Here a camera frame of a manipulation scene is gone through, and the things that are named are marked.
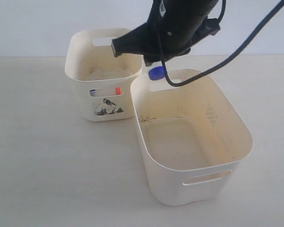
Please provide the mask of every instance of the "power cord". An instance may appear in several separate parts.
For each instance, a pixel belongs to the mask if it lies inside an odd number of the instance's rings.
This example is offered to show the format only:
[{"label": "power cord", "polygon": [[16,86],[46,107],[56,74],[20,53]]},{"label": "power cord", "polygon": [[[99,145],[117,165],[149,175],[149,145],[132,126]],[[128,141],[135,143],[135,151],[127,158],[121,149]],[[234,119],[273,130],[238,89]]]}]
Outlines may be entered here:
[{"label": "power cord", "polygon": [[[219,20],[222,20],[223,16],[224,16],[224,12],[225,12],[225,7],[226,7],[226,0],[223,0],[222,2],[222,11],[221,14],[219,16]],[[187,80],[184,80],[182,82],[179,83],[174,83],[170,80],[168,73],[167,73],[167,69],[166,69],[166,65],[165,65],[165,60],[164,60],[164,54],[163,54],[163,50],[162,50],[162,45],[161,45],[161,38],[160,35],[158,33],[158,38],[159,38],[159,47],[160,47],[160,51],[161,51],[161,62],[162,62],[162,66],[163,66],[163,70],[164,70],[164,75],[165,75],[165,79],[166,81],[173,87],[181,87],[184,86],[186,84],[189,84],[197,79],[200,79],[204,76],[207,76],[219,69],[221,69],[222,67],[224,67],[225,65],[227,65],[228,63],[230,63],[232,60],[234,60],[250,43],[251,41],[257,36],[257,34],[262,30],[262,28],[280,11],[280,9],[282,9],[284,7],[284,0],[281,0],[267,15],[266,17],[257,25],[257,27],[252,31],[252,33],[248,36],[248,38],[242,43],[242,45],[234,52],[232,53],[227,59],[225,59],[224,61],[222,61],[221,63],[217,64],[216,66],[199,73],[198,75],[189,78]]]}]

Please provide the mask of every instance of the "white table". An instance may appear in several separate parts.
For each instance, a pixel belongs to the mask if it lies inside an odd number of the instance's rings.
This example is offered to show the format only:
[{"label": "white table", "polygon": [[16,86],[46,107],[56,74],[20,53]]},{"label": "white table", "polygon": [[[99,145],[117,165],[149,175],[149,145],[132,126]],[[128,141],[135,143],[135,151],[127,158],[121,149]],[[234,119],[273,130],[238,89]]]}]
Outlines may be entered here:
[{"label": "white table", "polygon": [[240,56],[213,74],[254,148],[220,197],[180,207],[152,196],[133,119],[80,116],[64,60],[0,59],[0,227],[284,227],[284,56]]}]

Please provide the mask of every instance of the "blue cap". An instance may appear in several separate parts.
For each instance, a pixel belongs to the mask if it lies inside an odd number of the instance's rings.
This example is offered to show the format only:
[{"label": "blue cap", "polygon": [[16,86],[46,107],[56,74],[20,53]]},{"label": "blue cap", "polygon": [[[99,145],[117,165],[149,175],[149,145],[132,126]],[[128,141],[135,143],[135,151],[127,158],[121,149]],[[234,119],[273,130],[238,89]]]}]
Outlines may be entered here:
[{"label": "blue cap", "polygon": [[158,80],[164,78],[164,69],[162,66],[155,67],[148,72],[151,80]]}]

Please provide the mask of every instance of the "sticker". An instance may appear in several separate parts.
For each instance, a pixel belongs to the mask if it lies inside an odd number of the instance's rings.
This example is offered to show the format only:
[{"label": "sticker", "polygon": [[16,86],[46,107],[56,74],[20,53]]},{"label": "sticker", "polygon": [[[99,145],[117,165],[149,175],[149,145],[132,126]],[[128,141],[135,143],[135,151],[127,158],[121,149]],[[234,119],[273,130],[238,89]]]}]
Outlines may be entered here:
[{"label": "sticker", "polygon": [[124,110],[121,107],[117,106],[107,98],[104,98],[103,102],[96,107],[94,114],[96,116],[104,116],[107,114],[118,114],[122,112],[124,112]]},{"label": "sticker", "polygon": [[166,13],[166,9],[165,9],[165,6],[164,6],[164,0],[161,0],[159,10],[160,10],[161,17],[164,17],[164,15]]}]

